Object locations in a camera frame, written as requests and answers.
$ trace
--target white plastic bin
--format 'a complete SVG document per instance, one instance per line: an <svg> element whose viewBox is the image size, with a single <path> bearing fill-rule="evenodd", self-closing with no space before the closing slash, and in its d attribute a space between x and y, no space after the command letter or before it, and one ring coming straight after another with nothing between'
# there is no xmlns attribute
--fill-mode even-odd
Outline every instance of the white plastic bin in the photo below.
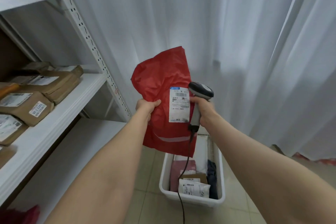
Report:
<svg viewBox="0 0 336 224"><path fill-rule="evenodd" d="M223 174L223 162L222 162L222 153L218 149L217 145L212 143L213 147L213 159L210 158L213 162L216 163L217 171L217 194L218 199L196 197L187 194L180 194L183 203L191 203L196 205L203 205L207 207L217 207L224 202L225 199L225 186L224 186L224 174ZM169 191L170 186L170 168L173 162L174 155L166 153L165 159L163 161L163 167L161 171L159 188L167 198L172 200L179 200L177 192Z"/></svg>

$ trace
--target white curtain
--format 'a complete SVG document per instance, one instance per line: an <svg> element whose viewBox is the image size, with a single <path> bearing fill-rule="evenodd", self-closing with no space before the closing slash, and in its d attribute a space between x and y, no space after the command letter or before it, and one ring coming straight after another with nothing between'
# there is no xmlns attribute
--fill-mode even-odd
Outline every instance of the white curtain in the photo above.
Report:
<svg viewBox="0 0 336 224"><path fill-rule="evenodd" d="M336 157L335 0L75 0L134 110L135 66L183 46L233 126L285 154Z"/></svg>

